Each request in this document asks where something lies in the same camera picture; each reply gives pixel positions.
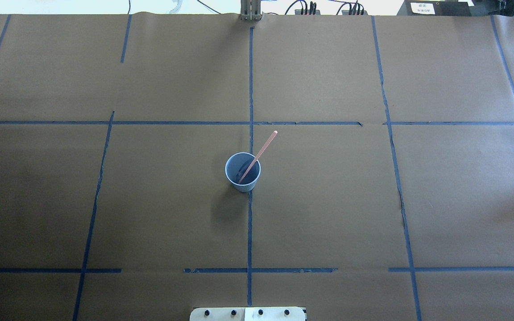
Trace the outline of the blue ribbed plastic cup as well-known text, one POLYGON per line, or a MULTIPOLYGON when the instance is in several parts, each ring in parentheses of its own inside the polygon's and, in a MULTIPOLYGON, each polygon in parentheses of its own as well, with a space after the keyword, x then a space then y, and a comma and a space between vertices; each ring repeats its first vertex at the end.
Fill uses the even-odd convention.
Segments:
POLYGON ((231 185, 241 193, 249 193, 257 184, 261 176, 261 163, 257 160, 251 169, 245 173, 253 163, 255 156, 247 152, 231 155, 224 168, 226 178, 231 185))

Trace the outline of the black power strip left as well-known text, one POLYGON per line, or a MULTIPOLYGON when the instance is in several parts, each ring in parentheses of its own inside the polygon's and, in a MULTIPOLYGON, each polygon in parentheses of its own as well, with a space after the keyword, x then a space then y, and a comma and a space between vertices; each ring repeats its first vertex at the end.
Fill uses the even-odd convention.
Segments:
POLYGON ((306 2, 305 0, 298 0, 296 2, 294 2, 290 8, 292 8, 292 6, 294 6, 294 4, 300 4, 301 8, 300 9, 296 9, 294 14, 295 15, 298 15, 298 16, 315 16, 317 15, 317 3, 316 2, 313 2, 313 1, 309 1, 309 2, 306 2))

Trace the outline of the black power strip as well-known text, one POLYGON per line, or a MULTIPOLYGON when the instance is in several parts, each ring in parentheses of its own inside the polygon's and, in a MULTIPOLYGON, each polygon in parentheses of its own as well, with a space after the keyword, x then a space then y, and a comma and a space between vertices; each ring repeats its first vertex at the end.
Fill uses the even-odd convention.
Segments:
POLYGON ((296 2, 294 2, 290 8, 292 8, 292 6, 294 6, 294 4, 300 4, 301 8, 300 9, 296 9, 294 14, 295 15, 298 15, 298 16, 315 16, 317 15, 317 3, 316 2, 313 2, 313 1, 309 1, 309 2, 306 2, 305 0, 298 0, 296 2))
POLYGON ((364 16, 366 13, 365 7, 359 2, 346 2, 339 8, 343 16, 364 16))

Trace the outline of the black power strip right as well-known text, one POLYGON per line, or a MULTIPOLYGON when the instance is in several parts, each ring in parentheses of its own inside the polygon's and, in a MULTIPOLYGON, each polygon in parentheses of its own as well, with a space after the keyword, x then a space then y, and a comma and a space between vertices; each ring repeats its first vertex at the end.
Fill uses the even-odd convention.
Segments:
POLYGON ((364 16, 366 13, 365 7, 359 2, 346 2, 339 8, 343 16, 364 16))

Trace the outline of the black box with label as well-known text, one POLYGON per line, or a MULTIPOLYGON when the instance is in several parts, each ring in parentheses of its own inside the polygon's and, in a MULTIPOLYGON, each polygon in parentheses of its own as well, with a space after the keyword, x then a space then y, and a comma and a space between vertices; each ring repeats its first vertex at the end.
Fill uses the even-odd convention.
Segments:
POLYGON ((458 0, 404 0, 397 16, 472 16, 469 2, 458 0))

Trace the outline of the aluminium frame post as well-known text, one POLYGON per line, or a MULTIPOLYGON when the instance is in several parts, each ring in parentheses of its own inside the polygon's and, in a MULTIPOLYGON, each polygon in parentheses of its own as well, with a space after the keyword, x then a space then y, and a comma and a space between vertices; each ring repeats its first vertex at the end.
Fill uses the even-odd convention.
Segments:
POLYGON ((261 0, 241 0, 240 20, 260 21, 262 19, 261 0))

